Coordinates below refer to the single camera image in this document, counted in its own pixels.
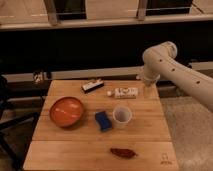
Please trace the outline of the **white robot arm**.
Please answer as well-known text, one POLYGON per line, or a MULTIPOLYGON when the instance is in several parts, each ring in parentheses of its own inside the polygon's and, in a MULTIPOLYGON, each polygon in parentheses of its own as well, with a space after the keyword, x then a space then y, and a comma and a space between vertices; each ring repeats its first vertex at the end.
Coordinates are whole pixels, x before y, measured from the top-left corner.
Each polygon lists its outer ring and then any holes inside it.
POLYGON ((163 76, 213 112, 213 78, 176 62, 176 56, 177 46, 173 42, 149 47, 142 54, 144 65, 139 78, 151 86, 163 76))

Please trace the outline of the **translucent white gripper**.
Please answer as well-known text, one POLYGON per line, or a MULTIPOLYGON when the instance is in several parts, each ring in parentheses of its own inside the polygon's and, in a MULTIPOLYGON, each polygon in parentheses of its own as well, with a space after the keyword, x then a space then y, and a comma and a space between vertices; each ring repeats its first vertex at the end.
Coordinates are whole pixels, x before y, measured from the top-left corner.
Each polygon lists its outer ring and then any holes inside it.
POLYGON ((152 88, 160 79, 160 75, 148 66, 142 66, 136 78, 144 84, 143 95, 148 98, 151 96, 152 88))

